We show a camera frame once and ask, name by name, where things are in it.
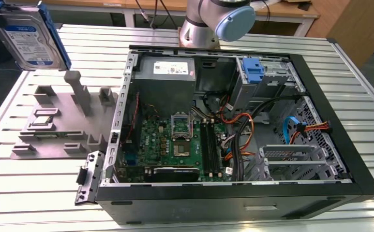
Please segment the case latch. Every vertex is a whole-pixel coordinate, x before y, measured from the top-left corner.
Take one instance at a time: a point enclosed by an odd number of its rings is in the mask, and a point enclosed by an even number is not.
[[[74,205],[97,204],[94,201],[100,182],[104,153],[94,151],[88,154],[84,166],[80,167],[76,183],[78,184]]]

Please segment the hard drive label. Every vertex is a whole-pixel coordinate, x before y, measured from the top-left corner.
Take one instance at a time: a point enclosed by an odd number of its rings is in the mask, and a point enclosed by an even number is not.
[[[17,48],[21,58],[33,65],[52,65],[45,46],[38,42],[38,32],[32,26],[6,26],[4,31]]]

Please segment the hard drive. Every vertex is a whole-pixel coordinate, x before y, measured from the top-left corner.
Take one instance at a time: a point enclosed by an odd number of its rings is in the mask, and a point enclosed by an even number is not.
[[[0,39],[21,69],[64,71],[70,68],[70,60],[42,4],[0,7]]]

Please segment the green circuit board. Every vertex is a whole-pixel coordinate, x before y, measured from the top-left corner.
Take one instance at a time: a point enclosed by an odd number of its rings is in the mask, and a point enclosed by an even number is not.
[[[186,131],[188,127],[186,121],[176,121],[173,131]],[[214,124],[214,133],[218,137],[224,133],[224,125],[220,123]],[[225,181],[225,176],[208,177],[202,173],[201,165],[201,152],[200,152],[200,135],[198,135],[198,121],[192,123],[192,138],[189,141],[182,141],[182,144],[188,148],[177,149],[173,151],[176,141],[170,138],[170,120],[144,120],[140,132],[140,148],[137,154],[125,154],[126,161],[129,160],[128,176],[132,182],[141,182],[138,178],[140,173],[136,167],[138,166],[168,166],[168,167],[190,167],[198,168],[200,175],[198,181]],[[177,156],[182,152],[189,152],[188,156]]]

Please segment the metal table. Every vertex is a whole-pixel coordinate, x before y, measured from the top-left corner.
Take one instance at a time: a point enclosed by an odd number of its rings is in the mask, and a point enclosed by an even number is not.
[[[62,25],[58,35],[90,92],[100,86],[118,90],[129,44],[176,46],[177,33]],[[349,138],[374,175],[374,89],[336,44],[324,39],[247,35],[221,43],[222,49],[301,54],[331,102]],[[117,225],[100,206],[73,206],[82,160],[9,160],[32,106],[37,85],[72,92],[62,72],[22,72],[0,107],[0,231],[374,231],[374,199],[347,204],[309,220]]]

